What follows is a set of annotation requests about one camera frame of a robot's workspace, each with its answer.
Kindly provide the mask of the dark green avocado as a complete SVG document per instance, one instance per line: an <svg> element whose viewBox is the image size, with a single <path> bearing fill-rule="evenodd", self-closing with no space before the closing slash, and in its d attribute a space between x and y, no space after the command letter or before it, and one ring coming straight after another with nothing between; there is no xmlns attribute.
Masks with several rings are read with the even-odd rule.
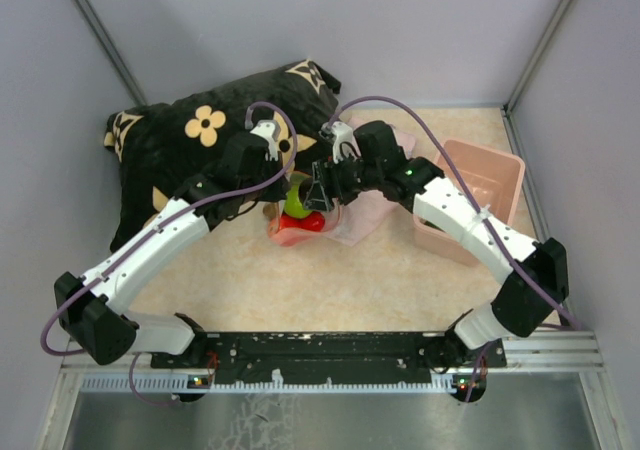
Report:
<svg viewBox="0 0 640 450"><path fill-rule="evenodd" d="M434 229L436 231L441 231L441 232L443 231L439 226L433 224L432 222L430 222L428 220L424 220L423 221L423 225L428 227L428 228Z"/></svg>

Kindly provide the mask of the pink plastic bin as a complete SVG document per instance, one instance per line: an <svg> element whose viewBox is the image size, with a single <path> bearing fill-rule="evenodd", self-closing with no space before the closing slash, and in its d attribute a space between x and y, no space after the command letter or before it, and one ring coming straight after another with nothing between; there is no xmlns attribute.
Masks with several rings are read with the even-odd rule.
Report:
<svg viewBox="0 0 640 450"><path fill-rule="evenodd" d="M444 140L442 146L478 203L511 224L520 198L524 161L511 153L455 138ZM423 219L413 219L413 233L415 245L423 250L469 267L479 264L457 241Z"/></svg>

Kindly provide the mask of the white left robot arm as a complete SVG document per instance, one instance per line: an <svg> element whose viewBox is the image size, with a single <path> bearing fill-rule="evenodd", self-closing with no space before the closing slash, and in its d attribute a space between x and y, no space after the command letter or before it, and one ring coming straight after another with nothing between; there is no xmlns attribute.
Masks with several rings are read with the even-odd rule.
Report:
<svg viewBox="0 0 640 450"><path fill-rule="evenodd" d="M276 122L234 135L212 175L190 177L151 223L101 264L65 273L54 292L61 327L99 365L127 353L174 355L201 364L208 343L179 316L130 311L142 288L181 251L239 214L249 201L277 201L286 192Z"/></svg>

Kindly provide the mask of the green apple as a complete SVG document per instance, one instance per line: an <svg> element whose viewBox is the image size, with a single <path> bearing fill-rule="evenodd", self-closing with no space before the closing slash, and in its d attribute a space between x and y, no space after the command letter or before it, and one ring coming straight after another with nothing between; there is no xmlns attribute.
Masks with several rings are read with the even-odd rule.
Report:
<svg viewBox="0 0 640 450"><path fill-rule="evenodd" d="M303 187L302 181L291 184L291 188L286 194L284 203L284 213L294 219L302 220L311 215L312 211L304 206L304 197L301 195Z"/></svg>

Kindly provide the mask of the red apple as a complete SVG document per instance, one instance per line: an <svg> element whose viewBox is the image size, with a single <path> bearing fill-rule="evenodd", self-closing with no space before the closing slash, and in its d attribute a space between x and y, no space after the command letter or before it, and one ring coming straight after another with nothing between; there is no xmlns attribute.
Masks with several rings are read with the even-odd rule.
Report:
<svg viewBox="0 0 640 450"><path fill-rule="evenodd" d="M320 212L312 212L310 216L302 220L291 218L283 213L280 217L279 229L294 228L319 233L324 230L325 224L326 220Z"/></svg>

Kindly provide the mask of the brown kiwi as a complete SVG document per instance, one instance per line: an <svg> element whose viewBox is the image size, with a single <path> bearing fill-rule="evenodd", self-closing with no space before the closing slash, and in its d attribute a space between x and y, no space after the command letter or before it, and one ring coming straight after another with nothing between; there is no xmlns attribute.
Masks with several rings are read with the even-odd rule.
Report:
<svg viewBox="0 0 640 450"><path fill-rule="evenodd" d="M280 206L276 202L265 203L262 213L268 221L274 220L280 215Z"/></svg>

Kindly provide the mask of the clear zip bag orange zipper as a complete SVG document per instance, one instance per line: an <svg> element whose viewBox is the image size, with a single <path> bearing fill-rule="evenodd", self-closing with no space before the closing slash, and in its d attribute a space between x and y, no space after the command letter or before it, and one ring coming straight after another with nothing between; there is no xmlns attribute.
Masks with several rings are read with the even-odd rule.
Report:
<svg viewBox="0 0 640 450"><path fill-rule="evenodd" d="M285 212L286 203L287 200L265 203L262 210L268 221L269 239L282 247L292 247L316 237L328 237L342 219L340 206L336 206L331 212L314 211L305 218L297 219Z"/></svg>

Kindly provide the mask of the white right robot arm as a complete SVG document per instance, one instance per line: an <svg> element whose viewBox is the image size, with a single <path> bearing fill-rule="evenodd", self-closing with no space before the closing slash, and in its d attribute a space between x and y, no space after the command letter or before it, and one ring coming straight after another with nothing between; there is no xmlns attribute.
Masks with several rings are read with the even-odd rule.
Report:
<svg viewBox="0 0 640 450"><path fill-rule="evenodd" d="M560 242L538 242L474 207L440 167L424 157L407 157L391 126L382 121L357 129L343 122L325 124L321 134L331 143L332 155L314 162L301 186L306 208L330 211L377 190L452 237L499 284L492 301L446 331L442 348L454 363L470 365L492 341L531 335L564 302L568 269Z"/></svg>

